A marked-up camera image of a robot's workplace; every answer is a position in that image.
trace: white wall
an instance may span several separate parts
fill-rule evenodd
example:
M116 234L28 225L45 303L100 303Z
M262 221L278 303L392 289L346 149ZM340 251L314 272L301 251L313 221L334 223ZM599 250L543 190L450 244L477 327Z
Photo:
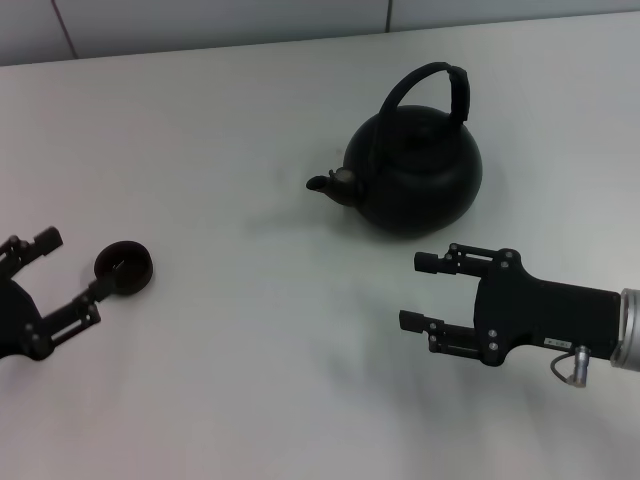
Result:
M70 58L49 0L0 0L0 66Z
M640 10L640 0L393 0L391 30Z
M389 0L56 0L81 58L382 33ZM640 0L391 0L391 30L640 10ZM72 57L52 0L0 0L0 66Z
M81 57L384 31L387 0L58 0Z

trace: kettle spout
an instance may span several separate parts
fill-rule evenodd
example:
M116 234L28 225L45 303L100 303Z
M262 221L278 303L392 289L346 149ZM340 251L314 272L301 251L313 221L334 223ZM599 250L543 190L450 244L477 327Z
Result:
M357 201L357 181L351 170L339 168L329 171L329 176L313 177L307 182L307 188L314 192L324 193L340 205L353 207Z

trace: white table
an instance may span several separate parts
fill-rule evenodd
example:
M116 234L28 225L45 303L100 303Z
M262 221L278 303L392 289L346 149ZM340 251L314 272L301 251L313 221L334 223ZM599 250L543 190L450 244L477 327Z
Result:
M640 287L638 44L622 14L0 69L0 236L65 240L19 282L50 311L121 239L157 272L45 362L0 362L2 478L637 478L640 375L430 354L397 313L471 325L473 279L413 271L452 241ZM431 61L469 72L484 183L392 241L304 184ZM447 109L446 77L410 97Z

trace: silver metal cylinder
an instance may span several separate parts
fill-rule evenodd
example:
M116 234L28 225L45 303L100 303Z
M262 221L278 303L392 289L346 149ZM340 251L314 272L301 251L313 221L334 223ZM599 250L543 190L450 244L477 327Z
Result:
M611 365L640 372L640 291L624 289L620 307L618 346Z
M591 352L587 347L580 346L576 348L573 375L571 376L571 384L574 387L584 388L587 386L587 372L589 370L590 353Z

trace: label sticker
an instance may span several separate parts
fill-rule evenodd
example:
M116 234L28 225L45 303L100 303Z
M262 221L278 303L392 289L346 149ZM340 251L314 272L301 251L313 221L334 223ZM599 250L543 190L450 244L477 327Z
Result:
M545 338L544 344L549 345L550 347L564 348L565 350L571 349L571 342L556 340L555 338Z

